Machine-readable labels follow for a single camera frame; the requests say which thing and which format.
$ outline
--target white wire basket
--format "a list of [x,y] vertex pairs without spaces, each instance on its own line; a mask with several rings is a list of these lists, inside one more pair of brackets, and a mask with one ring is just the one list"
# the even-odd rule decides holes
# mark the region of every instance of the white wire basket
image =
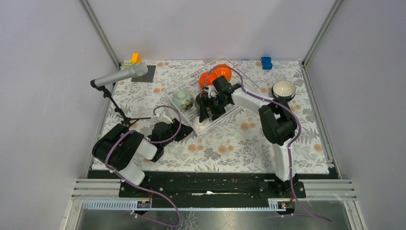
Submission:
[[[202,92],[202,89],[199,87],[200,76],[204,72],[208,72],[214,66],[216,66],[218,64],[223,64],[223,63],[225,63],[229,67],[237,70],[242,75],[243,80],[244,80],[245,89],[249,90],[250,92],[259,92],[260,91],[260,87],[257,84],[255,84],[247,75],[245,75],[243,72],[241,72],[241,70],[233,62],[231,62],[228,58],[226,58],[224,56],[217,58],[216,60],[210,62],[209,64],[207,64],[206,66],[197,70],[196,72],[186,76],[182,80],[177,81],[174,84],[166,87],[164,90],[166,96],[169,98],[172,105],[180,112],[182,119],[184,121],[186,121],[190,127],[193,128],[196,135],[199,137],[208,133],[210,130],[212,130],[213,128],[215,128],[216,126],[218,126],[225,120],[227,120],[230,116],[232,116],[236,112],[240,111],[242,109],[242,107],[229,104],[225,107],[225,110],[226,110],[225,114],[223,114],[218,119],[212,121],[212,123],[208,127],[204,128],[203,130],[196,130],[195,127],[193,127],[193,119],[195,117],[199,116],[199,109],[196,107],[196,102],[194,102],[194,105],[191,109],[182,112],[176,107],[175,103],[172,101],[172,98],[177,92],[179,92],[181,90],[190,92],[193,97],[196,97],[199,93]],[[230,83],[232,85],[234,85],[236,83],[241,83],[240,77],[235,72],[232,72],[232,77],[231,77]]]

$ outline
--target blue toy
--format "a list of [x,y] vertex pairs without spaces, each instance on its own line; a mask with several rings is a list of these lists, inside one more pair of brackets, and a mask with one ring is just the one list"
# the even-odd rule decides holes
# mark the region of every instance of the blue toy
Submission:
[[272,69],[270,57],[261,57],[262,69]]

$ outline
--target yellow sponge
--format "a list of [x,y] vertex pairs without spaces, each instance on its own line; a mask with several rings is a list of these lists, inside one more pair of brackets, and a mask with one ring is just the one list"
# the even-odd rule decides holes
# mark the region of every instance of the yellow sponge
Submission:
[[142,62],[142,60],[141,60],[139,53],[133,53],[133,57],[131,58],[131,65],[133,65],[135,63],[140,63],[140,62]]

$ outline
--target gray microphone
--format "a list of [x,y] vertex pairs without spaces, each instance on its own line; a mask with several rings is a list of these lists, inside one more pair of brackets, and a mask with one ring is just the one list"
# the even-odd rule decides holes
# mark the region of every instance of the gray microphone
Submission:
[[137,78],[144,76],[148,72],[148,67],[144,63],[135,63],[132,66],[120,70],[116,73],[106,75],[90,82],[93,88],[102,90],[103,86],[122,81],[128,78]]

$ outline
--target floral tablecloth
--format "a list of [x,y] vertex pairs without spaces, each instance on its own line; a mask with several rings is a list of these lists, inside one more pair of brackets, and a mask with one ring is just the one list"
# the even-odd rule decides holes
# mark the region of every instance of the floral tablecloth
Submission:
[[[233,62],[261,87],[261,93],[270,92],[271,86],[280,80],[296,85],[296,96],[289,106],[299,117],[303,132],[293,144],[294,166],[298,173],[328,173],[299,62],[273,61],[271,70],[263,70],[259,61]],[[128,117],[153,117],[153,108],[169,105],[163,92],[165,86],[208,63],[200,60],[146,60],[147,65],[157,66],[153,83],[135,83],[131,79],[120,81],[113,97]],[[131,129],[147,136],[157,121],[155,117],[140,120]],[[111,106],[102,135],[119,122],[120,118]],[[168,144],[159,161],[153,163],[138,156],[137,163],[142,170],[151,171],[273,173],[275,157],[270,146],[262,134],[259,116],[243,109],[201,138],[192,133],[180,142]],[[97,159],[94,159],[92,169],[106,170]]]

